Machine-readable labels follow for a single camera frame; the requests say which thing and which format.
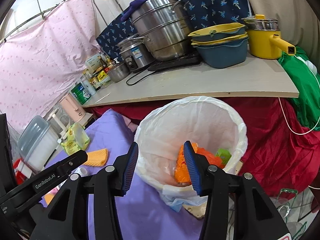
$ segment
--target purple tablecloth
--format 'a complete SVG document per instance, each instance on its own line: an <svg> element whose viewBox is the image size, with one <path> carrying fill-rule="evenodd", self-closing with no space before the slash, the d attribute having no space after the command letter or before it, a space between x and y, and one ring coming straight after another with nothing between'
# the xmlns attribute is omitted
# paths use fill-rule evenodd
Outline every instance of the purple tablecloth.
<svg viewBox="0 0 320 240"><path fill-rule="evenodd" d="M126 154L133 133L120 114L106 111L102 117L86 129L91 143L86 151L107 148L113 164L117 156ZM48 166L67 157L58 154ZM90 174L96 174L101 167L84 166ZM159 197L158 192L134 174L131 188L124 197L116 197L119 223L124 240L198 240L202 221L197 220L185 209L176 213ZM89 239L94 240L93 195L89 197Z"/></svg>

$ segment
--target transparent plastic container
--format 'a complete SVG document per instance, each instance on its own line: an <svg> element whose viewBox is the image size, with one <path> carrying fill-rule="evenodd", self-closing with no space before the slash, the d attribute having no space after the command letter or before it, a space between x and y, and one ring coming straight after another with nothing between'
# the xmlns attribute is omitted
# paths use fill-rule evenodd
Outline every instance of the transparent plastic container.
<svg viewBox="0 0 320 240"><path fill-rule="evenodd" d="M21 157L34 171L41 171L58 145L58 135L41 116L35 116L17 144Z"/></svg>

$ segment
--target beige curtain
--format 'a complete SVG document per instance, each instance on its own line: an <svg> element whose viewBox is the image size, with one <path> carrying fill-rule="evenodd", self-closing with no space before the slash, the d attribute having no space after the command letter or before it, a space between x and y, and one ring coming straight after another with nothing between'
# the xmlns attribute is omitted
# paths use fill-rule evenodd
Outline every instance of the beige curtain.
<svg viewBox="0 0 320 240"><path fill-rule="evenodd" d="M256 14L279 19L282 38L305 50L320 70L320 22L306 0L249 1Z"/></svg>

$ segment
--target white tabletop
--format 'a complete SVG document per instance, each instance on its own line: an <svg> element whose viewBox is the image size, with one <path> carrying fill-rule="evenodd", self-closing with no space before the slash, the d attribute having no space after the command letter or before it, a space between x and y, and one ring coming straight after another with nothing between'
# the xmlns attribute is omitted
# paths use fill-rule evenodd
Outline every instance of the white tabletop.
<svg viewBox="0 0 320 240"><path fill-rule="evenodd" d="M130 83L148 73L150 72L144 71ZM83 107L179 99L188 96L299 96L292 80L276 60L260 59L249 53L245 62L224 69L215 69L202 62L191 67L153 74L133 86L126 84L129 77L100 89Z"/></svg>

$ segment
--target yellow electric pot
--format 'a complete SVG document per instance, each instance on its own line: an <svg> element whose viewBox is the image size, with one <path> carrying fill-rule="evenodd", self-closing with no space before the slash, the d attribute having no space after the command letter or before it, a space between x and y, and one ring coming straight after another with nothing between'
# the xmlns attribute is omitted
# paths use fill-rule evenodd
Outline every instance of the yellow electric pot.
<svg viewBox="0 0 320 240"><path fill-rule="evenodd" d="M256 14L243 18L249 36L250 53L265 59L277 59L282 51L289 56L296 54L296 47L281 39L278 20Z"/></svg>

